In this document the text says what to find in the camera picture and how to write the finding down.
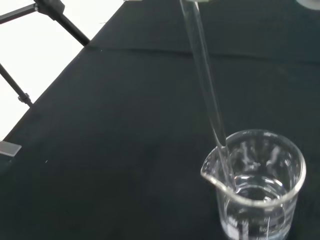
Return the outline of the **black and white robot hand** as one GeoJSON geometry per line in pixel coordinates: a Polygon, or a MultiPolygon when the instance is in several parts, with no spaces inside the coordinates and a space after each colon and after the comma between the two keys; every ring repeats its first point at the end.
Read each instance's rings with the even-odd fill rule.
{"type": "Polygon", "coordinates": [[[320,11],[319,0],[180,0],[180,2],[193,4],[213,4],[218,3],[224,7],[239,7],[241,9],[289,9],[294,6],[301,8],[320,11]]]}

